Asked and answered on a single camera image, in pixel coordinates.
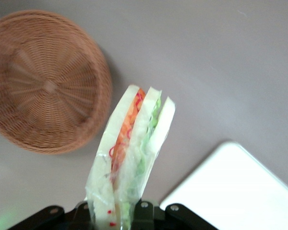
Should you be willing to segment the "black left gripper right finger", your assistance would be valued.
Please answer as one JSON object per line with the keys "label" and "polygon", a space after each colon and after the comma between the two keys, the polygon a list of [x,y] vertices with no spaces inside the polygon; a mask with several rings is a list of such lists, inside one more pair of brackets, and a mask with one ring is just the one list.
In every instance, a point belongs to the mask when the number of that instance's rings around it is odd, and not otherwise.
{"label": "black left gripper right finger", "polygon": [[182,204],[168,205],[164,210],[140,200],[134,209],[132,230],[216,230],[216,227]]}

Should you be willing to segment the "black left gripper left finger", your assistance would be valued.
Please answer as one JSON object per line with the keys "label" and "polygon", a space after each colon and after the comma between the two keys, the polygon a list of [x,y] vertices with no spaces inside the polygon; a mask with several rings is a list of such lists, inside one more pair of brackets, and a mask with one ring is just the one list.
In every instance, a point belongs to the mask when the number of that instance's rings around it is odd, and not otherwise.
{"label": "black left gripper left finger", "polygon": [[87,202],[78,203],[75,208],[65,212],[61,206],[48,206],[27,217],[11,230],[93,230]]}

